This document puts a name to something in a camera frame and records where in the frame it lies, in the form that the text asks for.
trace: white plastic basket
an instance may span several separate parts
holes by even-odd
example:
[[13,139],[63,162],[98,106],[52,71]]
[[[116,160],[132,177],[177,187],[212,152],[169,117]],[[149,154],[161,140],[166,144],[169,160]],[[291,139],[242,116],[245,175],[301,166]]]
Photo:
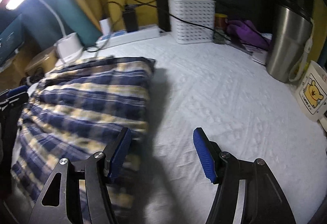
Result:
[[[168,0],[169,12],[188,22],[214,28],[215,1],[212,0]],[[170,17],[172,35],[179,44],[211,42],[213,31],[186,24]]]

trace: white lamp arm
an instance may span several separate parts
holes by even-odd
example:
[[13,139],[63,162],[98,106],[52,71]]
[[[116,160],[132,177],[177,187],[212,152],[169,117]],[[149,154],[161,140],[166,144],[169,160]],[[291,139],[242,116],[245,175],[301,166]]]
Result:
[[66,37],[66,31],[65,28],[63,26],[63,22],[61,21],[60,17],[58,16],[58,14],[44,1],[44,0],[38,0],[39,2],[41,2],[45,7],[47,7],[47,9],[53,14],[53,16],[57,19],[58,24],[60,26],[61,32],[63,34],[63,37]]

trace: plaid blanket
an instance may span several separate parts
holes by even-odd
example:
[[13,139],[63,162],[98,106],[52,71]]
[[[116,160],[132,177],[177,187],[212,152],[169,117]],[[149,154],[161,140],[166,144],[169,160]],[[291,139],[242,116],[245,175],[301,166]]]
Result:
[[[132,186],[140,165],[138,144],[147,131],[146,106],[154,60],[91,58],[56,67],[40,81],[19,119],[22,146],[12,175],[32,202],[61,158],[71,162],[102,151],[122,127],[132,143],[120,176],[108,186],[120,223],[132,206]],[[85,183],[81,207],[88,219]]]

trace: black cable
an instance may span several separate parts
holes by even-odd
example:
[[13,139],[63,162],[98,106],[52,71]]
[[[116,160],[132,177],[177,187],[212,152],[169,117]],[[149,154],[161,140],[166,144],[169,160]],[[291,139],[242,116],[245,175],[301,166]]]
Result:
[[153,2],[156,2],[157,0],[153,0],[153,1],[150,1],[150,2],[146,2],[146,4],[150,4],[150,3],[153,3]]
[[[238,8],[238,7],[235,7],[235,5],[232,5],[232,4],[229,4],[229,3],[225,3],[223,1],[220,1],[220,0],[213,0],[215,1],[216,3],[220,3],[221,5],[223,6],[226,6],[227,8],[230,8],[230,9],[240,9],[240,10],[243,10],[241,8]],[[255,29],[253,29],[251,26],[249,26],[243,19],[238,19],[239,21],[241,21],[242,23],[244,23],[248,28],[250,28],[254,33],[258,34],[260,37],[263,38],[263,40],[267,43],[267,46],[269,46],[269,42],[267,41],[268,39],[265,38],[263,35],[261,35],[258,31],[256,31]]]
[[[118,2],[115,2],[115,1],[108,1],[108,2],[106,2],[106,3],[102,6],[103,11],[104,11],[104,7],[105,7],[107,4],[110,4],[110,3],[114,3],[114,4],[118,5],[119,8],[120,8],[120,12],[121,12],[121,15],[120,15],[120,17],[118,18],[118,20],[115,21],[115,22],[111,25],[111,27],[110,27],[110,30],[112,31],[113,28],[114,28],[114,26],[115,26],[115,25],[116,25],[116,24],[117,24],[117,23],[122,19],[124,7],[123,7],[120,3],[118,3]],[[97,56],[98,56],[98,52],[99,52],[100,50],[102,50],[102,49],[104,48],[105,45],[107,45],[107,43],[109,42],[109,40],[110,40],[110,36],[108,37],[108,39],[105,41],[105,43],[104,43],[101,47],[99,47],[99,46],[97,46],[97,45],[93,45],[93,46],[87,47],[85,50],[86,50],[87,52],[89,52],[89,53],[94,53],[94,52],[96,52],[95,57],[97,57]]]
[[[161,9],[161,8],[155,6],[155,5],[151,5],[151,4],[148,4],[148,3],[144,3],[144,2],[141,2],[141,1],[138,1],[138,0],[133,0],[133,1],[136,1],[136,2],[138,2],[138,3],[140,3],[140,4],[142,4],[142,5],[147,5],[147,6],[150,6],[150,7],[156,8],[156,9],[158,9],[158,10],[164,12],[165,14],[168,14],[169,16],[171,16],[171,17],[173,17],[173,18],[175,18],[175,19],[177,19],[177,20],[179,20],[179,21],[181,21],[181,22],[184,22],[184,23],[186,23],[186,24],[193,25],[193,26],[197,26],[197,27],[202,27],[202,28],[205,28],[205,29],[209,29],[209,30],[213,31],[214,33],[220,35],[220,36],[223,37],[224,39],[230,41],[230,39],[227,38],[225,35],[223,35],[223,34],[217,32],[215,29],[213,29],[213,28],[211,28],[211,27],[206,27],[206,26],[203,26],[203,25],[199,25],[199,24],[195,24],[195,23],[191,23],[191,22],[188,22],[188,21],[182,20],[182,19],[180,19],[180,18],[178,18],[178,17],[172,15],[172,14],[169,13],[168,11],[163,10],[163,9]],[[246,42],[246,43],[244,43],[244,44],[245,44],[245,45],[252,46],[252,47],[256,47],[256,48],[258,48],[258,49],[260,49],[260,50],[266,50],[266,49],[263,49],[263,48],[261,48],[261,47],[258,47],[258,46],[255,46],[255,45],[252,45],[252,44],[250,44],[250,43],[248,43],[248,42]]]
[[246,9],[236,5],[236,4],[231,4],[231,3],[228,3],[228,2],[224,2],[224,1],[221,1],[221,0],[213,0],[215,1],[216,3],[219,3],[221,4],[222,6],[225,6],[227,7],[228,9],[235,9],[235,10],[241,10],[241,11],[245,11],[245,12],[248,12]]
[[110,4],[110,3],[117,4],[122,11],[124,10],[124,7],[119,2],[115,2],[115,1],[108,1],[103,5],[103,7],[106,6],[107,4]]

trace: cartoon bear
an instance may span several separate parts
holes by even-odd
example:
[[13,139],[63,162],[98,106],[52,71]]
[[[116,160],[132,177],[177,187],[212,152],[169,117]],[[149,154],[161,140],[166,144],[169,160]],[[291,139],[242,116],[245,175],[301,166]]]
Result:
[[324,96],[319,92],[314,80],[312,80],[311,84],[308,83],[306,86],[305,96],[313,108],[318,106],[318,100],[322,100],[324,98]]

